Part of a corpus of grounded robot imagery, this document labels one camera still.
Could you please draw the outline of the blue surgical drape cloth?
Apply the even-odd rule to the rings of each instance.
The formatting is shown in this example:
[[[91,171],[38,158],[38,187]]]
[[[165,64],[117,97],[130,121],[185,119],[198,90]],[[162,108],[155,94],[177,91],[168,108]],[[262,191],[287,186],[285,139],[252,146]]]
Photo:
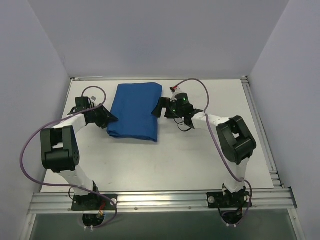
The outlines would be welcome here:
[[[111,113],[117,122],[108,124],[106,132],[116,139],[132,138],[158,141],[158,118],[152,115],[163,87],[155,82],[123,83],[117,86]]]

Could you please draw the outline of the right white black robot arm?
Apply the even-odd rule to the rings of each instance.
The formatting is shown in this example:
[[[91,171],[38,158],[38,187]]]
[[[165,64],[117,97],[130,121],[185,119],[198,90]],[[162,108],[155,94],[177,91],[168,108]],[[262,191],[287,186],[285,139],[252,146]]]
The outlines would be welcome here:
[[[240,201],[239,191],[246,186],[246,170],[250,157],[257,143],[241,116],[220,117],[194,108],[188,94],[172,89],[172,97],[160,97],[152,115],[167,119],[181,119],[190,129],[209,131],[214,145],[229,172],[229,177],[222,185],[222,200],[227,206],[234,206]]]

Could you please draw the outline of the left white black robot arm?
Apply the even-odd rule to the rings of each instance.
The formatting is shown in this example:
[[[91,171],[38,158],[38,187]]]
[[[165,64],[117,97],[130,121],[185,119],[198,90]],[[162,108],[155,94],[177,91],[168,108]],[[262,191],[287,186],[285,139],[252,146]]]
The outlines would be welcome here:
[[[77,197],[83,197],[83,204],[90,210],[100,206],[101,197],[94,181],[89,179],[80,163],[80,151],[76,134],[89,124],[105,129],[119,119],[104,106],[89,110],[73,107],[68,118],[59,124],[40,131],[41,160],[46,170],[63,177]]]

